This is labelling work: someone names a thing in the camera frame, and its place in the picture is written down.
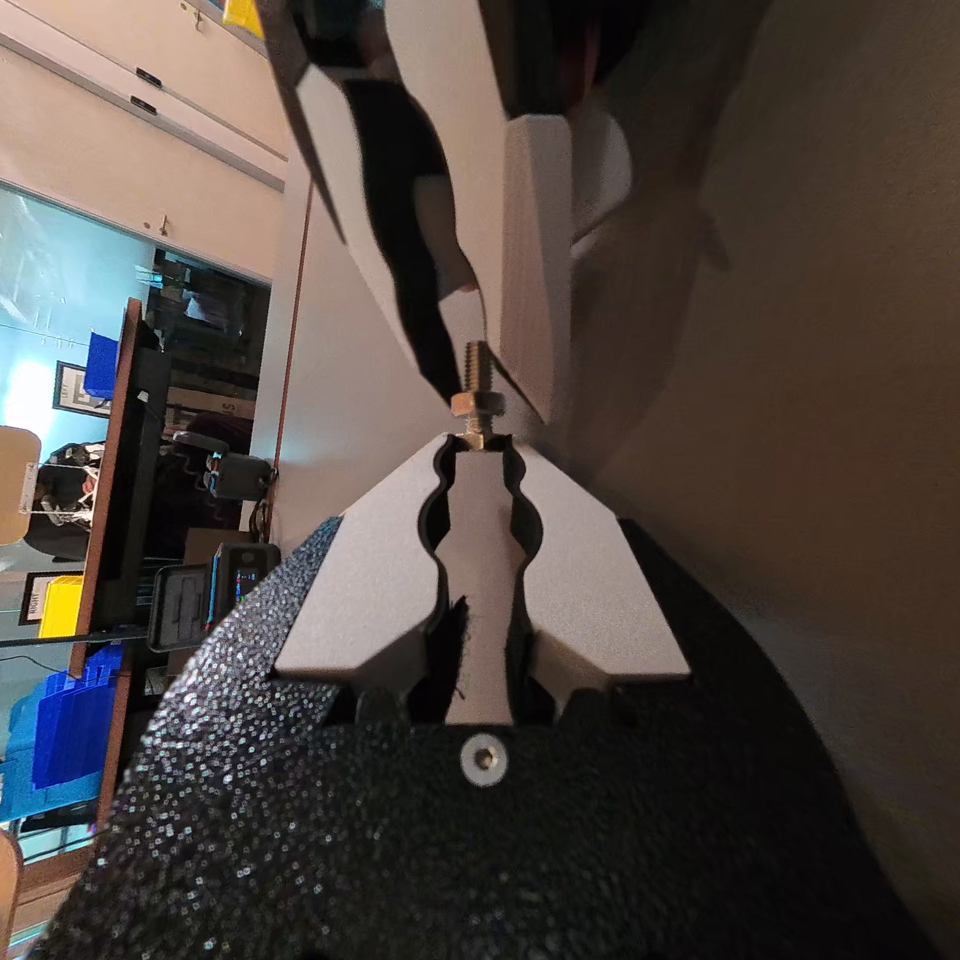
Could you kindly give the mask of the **black battery pack with display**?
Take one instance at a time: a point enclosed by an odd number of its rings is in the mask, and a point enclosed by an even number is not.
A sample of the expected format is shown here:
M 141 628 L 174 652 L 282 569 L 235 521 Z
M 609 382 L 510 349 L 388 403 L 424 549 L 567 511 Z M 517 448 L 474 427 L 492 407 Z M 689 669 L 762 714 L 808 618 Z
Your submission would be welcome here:
M 153 581 L 151 653 L 199 646 L 282 561 L 272 543 L 221 543 L 209 561 L 166 566 Z

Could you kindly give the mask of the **dark monitor with wooden edge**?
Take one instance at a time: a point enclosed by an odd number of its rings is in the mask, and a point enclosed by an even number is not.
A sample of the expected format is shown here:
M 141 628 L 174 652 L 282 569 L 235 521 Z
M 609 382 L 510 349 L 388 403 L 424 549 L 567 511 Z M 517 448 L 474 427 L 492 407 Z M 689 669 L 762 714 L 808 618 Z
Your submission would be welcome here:
M 112 408 L 107 425 L 92 527 L 82 574 L 77 635 L 69 674 L 78 678 L 90 656 L 111 646 L 122 653 L 111 708 L 95 827 L 101 832 L 122 777 L 131 713 L 150 701 L 142 693 L 149 613 L 138 604 L 151 502 L 162 448 L 171 359 L 131 298 L 121 328 Z

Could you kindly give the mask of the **tan rounded board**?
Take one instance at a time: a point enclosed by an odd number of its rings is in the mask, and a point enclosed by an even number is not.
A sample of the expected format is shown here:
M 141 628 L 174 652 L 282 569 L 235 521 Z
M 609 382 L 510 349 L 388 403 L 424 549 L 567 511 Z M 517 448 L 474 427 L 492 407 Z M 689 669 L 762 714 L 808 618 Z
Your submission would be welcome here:
M 1 426 L 1 546 L 25 537 L 33 514 L 42 442 L 33 432 Z

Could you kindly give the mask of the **black blue charger device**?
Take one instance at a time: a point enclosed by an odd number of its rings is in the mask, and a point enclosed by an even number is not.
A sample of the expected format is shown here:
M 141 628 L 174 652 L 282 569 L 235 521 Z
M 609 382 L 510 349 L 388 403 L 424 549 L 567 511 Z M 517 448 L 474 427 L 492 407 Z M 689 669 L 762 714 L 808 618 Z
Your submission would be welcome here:
M 200 487 L 212 498 L 258 502 L 276 483 L 279 472 L 270 462 L 248 454 L 235 453 L 218 438 L 194 431 L 174 432 L 173 441 L 206 454 Z

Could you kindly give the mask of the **black framed sign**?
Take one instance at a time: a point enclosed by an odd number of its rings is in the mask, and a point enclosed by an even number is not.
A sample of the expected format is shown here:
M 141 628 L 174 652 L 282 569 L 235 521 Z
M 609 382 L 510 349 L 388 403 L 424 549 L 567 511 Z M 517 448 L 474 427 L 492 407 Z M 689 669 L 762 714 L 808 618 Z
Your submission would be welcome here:
M 84 386 L 85 376 L 84 367 L 57 361 L 52 408 L 58 412 L 108 419 L 112 412 L 112 400 L 89 394 Z
M 56 577 L 65 574 L 81 574 L 82 571 L 52 570 L 26 574 L 18 614 L 18 626 L 39 626 L 46 587 Z

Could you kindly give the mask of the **stack of blue bins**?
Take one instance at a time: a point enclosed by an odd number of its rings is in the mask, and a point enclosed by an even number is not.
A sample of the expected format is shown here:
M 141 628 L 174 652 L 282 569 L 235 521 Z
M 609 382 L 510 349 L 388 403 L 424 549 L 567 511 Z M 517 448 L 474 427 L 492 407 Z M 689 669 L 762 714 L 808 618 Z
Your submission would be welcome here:
M 3 822 L 98 797 L 123 650 L 102 648 L 80 677 L 59 671 L 10 711 L 1 763 Z

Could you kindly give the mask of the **plain cardboard box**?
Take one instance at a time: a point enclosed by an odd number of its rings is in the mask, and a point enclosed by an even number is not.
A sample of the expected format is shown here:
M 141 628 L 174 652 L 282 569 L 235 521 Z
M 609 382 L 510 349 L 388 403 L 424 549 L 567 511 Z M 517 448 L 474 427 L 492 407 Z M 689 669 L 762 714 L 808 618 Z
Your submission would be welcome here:
M 189 528 L 182 563 L 186 566 L 209 564 L 222 544 L 241 545 L 252 541 L 249 531 L 216 528 Z

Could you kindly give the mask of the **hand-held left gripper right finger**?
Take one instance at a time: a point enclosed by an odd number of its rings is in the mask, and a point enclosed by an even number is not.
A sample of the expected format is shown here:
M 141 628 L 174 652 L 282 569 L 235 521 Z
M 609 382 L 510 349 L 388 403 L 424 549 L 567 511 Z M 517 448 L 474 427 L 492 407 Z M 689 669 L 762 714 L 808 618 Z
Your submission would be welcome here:
M 505 661 L 511 707 L 672 682 L 690 665 L 613 511 L 528 443 L 502 452 L 523 552 Z

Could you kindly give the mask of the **small yellow storage bin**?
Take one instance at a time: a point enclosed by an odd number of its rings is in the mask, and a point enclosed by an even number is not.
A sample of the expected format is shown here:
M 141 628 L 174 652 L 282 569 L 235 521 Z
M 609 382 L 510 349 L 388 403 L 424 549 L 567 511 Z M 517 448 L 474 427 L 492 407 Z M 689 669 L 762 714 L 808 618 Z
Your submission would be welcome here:
M 48 583 L 44 593 L 38 638 L 53 640 L 74 637 L 80 616 L 84 588 L 82 574 L 64 574 Z

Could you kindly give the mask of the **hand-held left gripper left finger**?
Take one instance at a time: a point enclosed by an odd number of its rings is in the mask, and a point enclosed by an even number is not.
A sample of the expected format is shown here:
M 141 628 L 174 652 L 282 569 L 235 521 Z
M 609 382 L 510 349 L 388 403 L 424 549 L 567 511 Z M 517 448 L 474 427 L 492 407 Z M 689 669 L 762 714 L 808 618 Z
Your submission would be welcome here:
M 427 675 L 426 638 L 448 600 L 428 534 L 445 501 L 441 434 L 351 504 L 273 664 L 277 678 L 407 694 Z

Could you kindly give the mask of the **glass window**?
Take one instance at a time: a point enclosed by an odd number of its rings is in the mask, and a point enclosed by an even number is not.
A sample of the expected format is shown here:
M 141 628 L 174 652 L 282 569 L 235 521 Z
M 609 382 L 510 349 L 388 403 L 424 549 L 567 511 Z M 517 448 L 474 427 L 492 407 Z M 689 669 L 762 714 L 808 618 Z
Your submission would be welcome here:
M 58 361 L 86 368 L 90 331 L 120 341 L 127 303 L 171 359 L 170 387 L 257 403 L 268 287 L 2 188 L 2 426 L 41 441 L 41 464 L 106 442 L 110 418 L 52 408 Z M 150 504 L 150 556 L 179 558 L 189 528 L 236 530 L 241 506 L 201 488 L 205 455 L 176 452 L 195 430 L 247 453 L 253 422 L 166 404 Z

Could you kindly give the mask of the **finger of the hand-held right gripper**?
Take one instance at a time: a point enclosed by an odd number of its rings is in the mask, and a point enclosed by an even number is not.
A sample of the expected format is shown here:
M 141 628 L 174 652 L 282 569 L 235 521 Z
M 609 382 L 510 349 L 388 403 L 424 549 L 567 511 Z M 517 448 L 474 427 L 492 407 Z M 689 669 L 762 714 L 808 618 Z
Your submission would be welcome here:
M 332 77 L 311 65 L 295 96 L 343 245 L 405 357 L 450 402 L 461 375 L 414 199 L 417 177 L 442 171 L 435 135 L 390 80 Z
M 386 2 L 406 90 L 444 151 L 486 341 L 545 424 L 570 366 L 572 144 L 561 114 L 510 118 L 479 2 Z

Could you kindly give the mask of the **printed cardboard box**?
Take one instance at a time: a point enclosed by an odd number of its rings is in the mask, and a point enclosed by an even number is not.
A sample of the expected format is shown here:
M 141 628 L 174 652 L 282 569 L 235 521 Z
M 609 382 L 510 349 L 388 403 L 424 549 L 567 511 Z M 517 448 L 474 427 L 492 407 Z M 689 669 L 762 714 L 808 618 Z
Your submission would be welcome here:
M 253 421 L 256 415 L 254 401 L 180 387 L 168 389 L 166 403 L 186 411 L 217 413 L 246 421 Z

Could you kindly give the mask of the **blue storage bin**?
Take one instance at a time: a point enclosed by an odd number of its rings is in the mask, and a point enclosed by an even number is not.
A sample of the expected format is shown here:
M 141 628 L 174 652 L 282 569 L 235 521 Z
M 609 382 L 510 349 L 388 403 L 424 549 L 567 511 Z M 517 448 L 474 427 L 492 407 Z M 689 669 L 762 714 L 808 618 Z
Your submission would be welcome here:
M 90 331 L 82 389 L 98 401 L 111 401 L 117 378 L 120 342 Z

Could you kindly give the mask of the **silver hex bolt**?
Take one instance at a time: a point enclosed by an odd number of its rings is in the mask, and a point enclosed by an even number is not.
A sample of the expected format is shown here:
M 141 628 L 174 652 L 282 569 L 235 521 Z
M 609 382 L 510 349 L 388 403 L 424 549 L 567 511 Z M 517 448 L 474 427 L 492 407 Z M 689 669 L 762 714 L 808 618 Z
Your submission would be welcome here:
M 494 358 L 485 341 L 470 341 L 464 352 L 464 385 L 467 391 L 495 391 L 493 383 Z M 458 435 L 464 451 L 496 453 L 502 446 L 496 431 L 499 417 L 459 417 L 462 432 Z

